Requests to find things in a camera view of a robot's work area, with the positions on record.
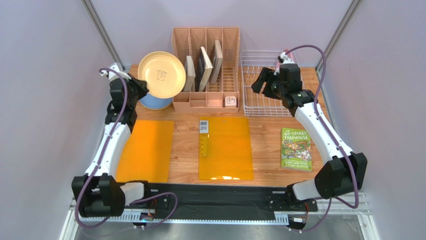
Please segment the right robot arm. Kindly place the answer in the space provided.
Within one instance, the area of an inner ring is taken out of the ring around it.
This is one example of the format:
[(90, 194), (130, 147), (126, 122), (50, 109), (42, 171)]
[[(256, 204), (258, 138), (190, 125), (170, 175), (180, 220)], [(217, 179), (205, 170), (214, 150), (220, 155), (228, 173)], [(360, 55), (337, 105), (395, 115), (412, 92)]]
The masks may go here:
[(267, 98), (281, 100), (308, 132), (322, 158), (323, 166), (314, 178), (287, 186), (292, 201), (358, 194), (366, 173), (367, 157), (362, 152), (355, 153), (331, 127), (315, 94), (303, 89), (297, 64), (281, 64), (277, 71), (263, 67), (251, 89)]

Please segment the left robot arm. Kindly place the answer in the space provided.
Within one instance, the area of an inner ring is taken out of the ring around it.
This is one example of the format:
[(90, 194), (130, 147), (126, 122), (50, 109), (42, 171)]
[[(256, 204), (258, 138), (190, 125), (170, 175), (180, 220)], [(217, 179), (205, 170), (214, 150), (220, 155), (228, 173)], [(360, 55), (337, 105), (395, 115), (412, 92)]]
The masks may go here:
[(83, 176), (71, 188), (83, 218), (119, 217), (126, 206), (141, 200), (147, 181), (118, 183), (115, 179), (124, 147), (137, 121), (136, 104), (149, 92), (147, 83), (131, 74), (110, 82), (111, 101), (97, 153)]

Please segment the blue plate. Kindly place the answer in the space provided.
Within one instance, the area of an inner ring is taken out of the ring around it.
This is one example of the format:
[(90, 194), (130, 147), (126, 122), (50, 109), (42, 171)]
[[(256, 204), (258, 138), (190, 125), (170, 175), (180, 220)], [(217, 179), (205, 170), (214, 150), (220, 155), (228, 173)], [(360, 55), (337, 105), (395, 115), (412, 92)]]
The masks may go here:
[(147, 109), (161, 110), (172, 104), (173, 98), (158, 98), (151, 94), (147, 94), (139, 100), (139, 102)]

